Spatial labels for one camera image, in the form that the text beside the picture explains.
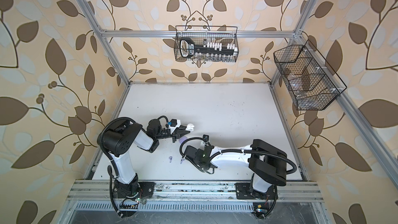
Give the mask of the white earbud charging case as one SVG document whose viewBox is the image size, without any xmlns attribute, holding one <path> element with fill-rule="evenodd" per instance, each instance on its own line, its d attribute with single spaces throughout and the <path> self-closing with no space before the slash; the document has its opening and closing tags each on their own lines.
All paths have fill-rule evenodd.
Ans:
<svg viewBox="0 0 398 224">
<path fill-rule="evenodd" d="M 192 123 L 187 124 L 186 131 L 193 131 L 193 130 L 194 130 L 194 124 Z"/>
</svg>

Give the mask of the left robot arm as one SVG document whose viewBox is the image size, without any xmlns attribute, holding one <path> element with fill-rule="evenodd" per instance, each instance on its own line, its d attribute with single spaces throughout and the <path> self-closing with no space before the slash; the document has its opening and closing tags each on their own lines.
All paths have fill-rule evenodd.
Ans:
<svg viewBox="0 0 398 224">
<path fill-rule="evenodd" d="M 172 139 L 177 142 L 193 130 L 194 124 L 183 125 L 180 120 L 169 120 L 166 116 L 150 120 L 147 128 L 130 117 L 120 117 L 105 126 L 97 138 L 97 144 L 110 161 L 110 177 L 122 186 L 129 186 L 138 180 L 130 159 L 132 146 L 153 153 L 159 140 Z"/>
</svg>

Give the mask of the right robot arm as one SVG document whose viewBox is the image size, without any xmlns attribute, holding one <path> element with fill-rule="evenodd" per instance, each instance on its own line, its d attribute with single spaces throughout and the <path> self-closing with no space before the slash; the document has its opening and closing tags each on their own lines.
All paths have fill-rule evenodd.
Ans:
<svg viewBox="0 0 398 224">
<path fill-rule="evenodd" d="M 188 138 L 181 142 L 182 160 L 190 162 L 202 173 L 212 175 L 216 169 L 245 167 L 253 175 L 250 190 L 264 194 L 270 187 L 285 186 L 287 175 L 297 171 L 297 165 L 279 148 L 254 139 L 251 145 L 222 148 L 210 144 L 208 136 Z"/>
</svg>

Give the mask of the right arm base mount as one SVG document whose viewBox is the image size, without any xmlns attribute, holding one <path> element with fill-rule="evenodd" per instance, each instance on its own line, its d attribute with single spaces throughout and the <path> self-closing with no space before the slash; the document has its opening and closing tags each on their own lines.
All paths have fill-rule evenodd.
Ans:
<svg viewBox="0 0 398 224">
<path fill-rule="evenodd" d="M 261 200 L 260 203 L 254 203 L 254 210 L 252 211 L 257 219 L 267 219 L 274 210 L 278 199 L 275 185 L 271 185 L 266 192 L 259 192 L 254 190 L 251 183 L 236 183 L 235 192 L 238 200 Z"/>
</svg>

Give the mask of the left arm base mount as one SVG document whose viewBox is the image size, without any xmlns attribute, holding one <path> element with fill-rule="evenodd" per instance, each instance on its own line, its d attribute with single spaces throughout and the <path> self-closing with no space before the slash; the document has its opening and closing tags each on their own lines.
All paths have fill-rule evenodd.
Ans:
<svg viewBox="0 0 398 224">
<path fill-rule="evenodd" d="M 120 218 L 131 217 L 154 193 L 155 182 L 133 181 L 128 185 L 117 180 L 109 184 L 111 204 Z"/>
</svg>

